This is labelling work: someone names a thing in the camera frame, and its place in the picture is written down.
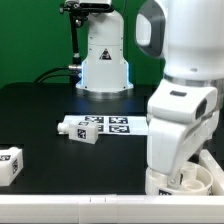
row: table surface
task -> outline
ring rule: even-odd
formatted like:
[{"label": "table surface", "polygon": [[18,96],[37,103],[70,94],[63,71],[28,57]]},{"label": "table surface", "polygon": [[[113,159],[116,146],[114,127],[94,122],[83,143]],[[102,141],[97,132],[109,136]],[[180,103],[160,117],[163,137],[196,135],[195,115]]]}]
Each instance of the table surface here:
[{"label": "table surface", "polygon": [[[77,95],[67,84],[15,83],[0,90],[0,149],[23,148],[24,169],[0,194],[145,194],[146,136],[100,135],[95,145],[58,135],[65,115],[145,116],[155,88],[116,100]],[[223,165],[223,112],[206,144]]]}]

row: robot logo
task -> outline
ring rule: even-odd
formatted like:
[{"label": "robot logo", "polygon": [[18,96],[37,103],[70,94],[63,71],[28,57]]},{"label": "robot logo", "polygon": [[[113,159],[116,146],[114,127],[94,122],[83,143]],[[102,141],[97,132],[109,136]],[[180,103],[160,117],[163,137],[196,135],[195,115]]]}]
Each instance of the robot logo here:
[{"label": "robot logo", "polygon": [[103,54],[100,56],[100,60],[112,60],[107,48],[104,50]]}]

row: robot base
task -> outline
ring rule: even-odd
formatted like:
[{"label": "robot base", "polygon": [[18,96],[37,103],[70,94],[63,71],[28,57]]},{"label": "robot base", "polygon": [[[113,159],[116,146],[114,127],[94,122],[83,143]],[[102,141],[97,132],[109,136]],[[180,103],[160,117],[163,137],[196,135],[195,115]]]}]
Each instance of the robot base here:
[{"label": "robot base", "polygon": [[168,177],[150,168],[146,171],[147,195],[212,195],[212,174],[204,167],[186,162],[180,169],[182,182],[177,189],[170,187]]},{"label": "robot base", "polygon": [[118,99],[122,97],[127,97],[133,95],[134,89],[133,85],[131,88],[122,90],[122,91],[117,91],[117,92],[96,92],[96,91],[90,91],[86,89],[80,89],[76,87],[76,93],[78,95],[83,95],[86,97],[90,98],[95,98],[95,99]]}]

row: green backdrop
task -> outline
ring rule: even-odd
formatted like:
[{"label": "green backdrop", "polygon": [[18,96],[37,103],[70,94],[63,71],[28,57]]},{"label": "green backdrop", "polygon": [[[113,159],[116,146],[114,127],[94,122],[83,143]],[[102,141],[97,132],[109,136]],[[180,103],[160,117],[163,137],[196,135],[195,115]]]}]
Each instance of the green backdrop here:
[{"label": "green backdrop", "polygon": [[[124,15],[124,56],[134,84],[158,84],[163,61],[145,56],[134,41],[138,9],[145,0],[128,0]],[[64,0],[0,0],[0,88],[13,82],[32,82],[54,67],[71,64],[68,14],[59,14]],[[123,0],[113,0],[123,10]],[[87,51],[87,26],[78,30],[82,59]],[[67,82],[67,78],[51,79]]]}]

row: black table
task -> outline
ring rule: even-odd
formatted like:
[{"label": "black table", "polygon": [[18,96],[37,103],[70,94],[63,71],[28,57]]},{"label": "black table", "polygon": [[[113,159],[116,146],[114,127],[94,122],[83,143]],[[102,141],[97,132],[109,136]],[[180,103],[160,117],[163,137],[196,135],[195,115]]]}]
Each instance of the black table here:
[{"label": "black table", "polygon": [[57,133],[65,115],[145,116],[154,89],[116,100],[77,95],[67,84],[0,90],[0,148],[23,148],[24,169],[1,194],[145,194],[146,137],[100,135],[95,145]]}]

